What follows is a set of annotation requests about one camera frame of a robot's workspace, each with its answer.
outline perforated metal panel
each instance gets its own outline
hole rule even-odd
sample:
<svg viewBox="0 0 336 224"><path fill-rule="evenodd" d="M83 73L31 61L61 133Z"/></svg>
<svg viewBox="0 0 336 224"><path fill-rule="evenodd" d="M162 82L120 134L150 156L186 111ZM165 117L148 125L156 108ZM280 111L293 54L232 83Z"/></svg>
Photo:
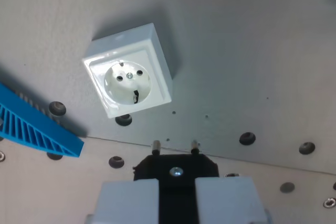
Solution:
<svg viewBox="0 0 336 224"><path fill-rule="evenodd" d="M0 81L64 103L64 123L79 135L177 149L196 139L213 155L335 173L335 3L0 0ZM173 102L121 127L106 117L81 58L92 39L151 22ZM239 143L244 132L255 133L253 145ZM308 141L316 150L303 156Z"/></svg>

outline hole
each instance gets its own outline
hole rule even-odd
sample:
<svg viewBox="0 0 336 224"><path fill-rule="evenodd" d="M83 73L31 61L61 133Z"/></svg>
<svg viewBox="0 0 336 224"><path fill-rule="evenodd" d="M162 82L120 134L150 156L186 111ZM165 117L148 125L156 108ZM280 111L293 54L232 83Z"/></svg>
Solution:
<svg viewBox="0 0 336 224"><path fill-rule="evenodd" d="M323 206L325 208L333 208L336 206L336 199L335 198L328 198L326 201L323 203Z"/></svg>
<svg viewBox="0 0 336 224"><path fill-rule="evenodd" d="M49 111L54 116L62 116L62 115L65 115L65 113L67 112L67 109L65 105L61 102L51 102L49 104Z"/></svg>
<svg viewBox="0 0 336 224"><path fill-rule="evenodd" d="M128 126L132 123L132 117L130 114L117 116L115 120L115 122L120 126Z"/></svg>
<svg viewBox="0 0 336 224"><path fill-rule="evenodd" d="M239 138L239 142L243 145L251 145L252 143L254 143L255 140L256 136L252 132L245 132Z"/></svg>
<svg viewBox="0 0 336 224"><path fill-rule="evenodd" d="M239 177L239 173L228 173L228 174L225 174L225 177L228 178L228 177Z"/></svg>
<svg viewBox="0 0 336 224"><path fill-rule="evenodd" d="M5 153L0 151L0 162L5 161L5 159L6 159Z"/></svg>
<svg viewBox="0 0 336 224"><path fill-rule="evenodd" d="M118 156L111 157L109 160L109 165L115 169L123 167L124 164L125 164L125 161L121 157L118 157Z"/></svg>
<svg viewBox="0 0 336 224"><path fill-rule="evenodd" d="M311 154L313 151L315 151L315 145L311 142L305 142L300 145L299 152L302 155L308 155Z"/></svg>
<svg viewBox="0 0 336 224"><path fill-rule="evenodd" d="M47 152L47 156L52 160L60 160L63 156Z"/></svg>
<svg viewBox="0 0 336 224"><path fill-rule="evenodd" d="M291 193L294 189L295 185L292 182L286 182L280 186L280 191L284 194Z"/></svg>

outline power socket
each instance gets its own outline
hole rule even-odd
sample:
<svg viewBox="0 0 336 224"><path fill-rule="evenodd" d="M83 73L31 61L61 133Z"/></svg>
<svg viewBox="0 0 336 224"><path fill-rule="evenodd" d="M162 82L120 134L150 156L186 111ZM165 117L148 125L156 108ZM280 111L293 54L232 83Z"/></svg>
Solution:
<svg viewBox="0 0 336 224"><path fill-rule="evenodd" d="M92 41L83 63L108 118L172 101L172 78L154 24Z"/></svg>

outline metal plate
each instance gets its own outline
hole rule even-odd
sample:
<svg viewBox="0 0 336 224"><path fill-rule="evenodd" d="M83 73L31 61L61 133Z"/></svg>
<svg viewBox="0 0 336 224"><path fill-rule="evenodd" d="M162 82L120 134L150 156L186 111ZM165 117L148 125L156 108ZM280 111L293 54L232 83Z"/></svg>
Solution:
<svg viewBox="0 0 336 224"><path fill-rule="evenodd" d="M77 134L176 149L197 139L213 155L336 173L335 0L0 5L0 81L45 105L64 103L65 125ZM92 39L151 22L173 76L173 102L120 127L107 118L81 58ZM239 144L244 132L256 134L253 145ZM302 156L307 141L316 150Z"/></svg>
<svg viewBox="0 0 336 224"><path fill-rule="evenodd" d="M53 161L44 152L3 140L0 150L6 160L0 163L0 223L84 224L86 216L94 213L102 183L132 180L132 166L151 152L146 146L84 141L80 158ZM109 158L116 155L125 160L120 169L109 166ZM325 209L323 202L335 196L336 176L217 157L212 160L221 176L240 173L252 177L274 223L334 223L336 208ZM281 193L284 182L294 183L295 190Z"/></svg>

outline blue plastic part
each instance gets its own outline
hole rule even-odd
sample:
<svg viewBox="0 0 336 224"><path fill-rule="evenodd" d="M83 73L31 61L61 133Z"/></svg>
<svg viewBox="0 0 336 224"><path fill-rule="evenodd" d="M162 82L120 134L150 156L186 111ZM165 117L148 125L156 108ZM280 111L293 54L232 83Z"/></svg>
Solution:
<svg viewBox="0 0 336 224"><path fill-rule="evenodd" d="M0 136L58 155L79 157L84 142L0 83Z"/></svg>

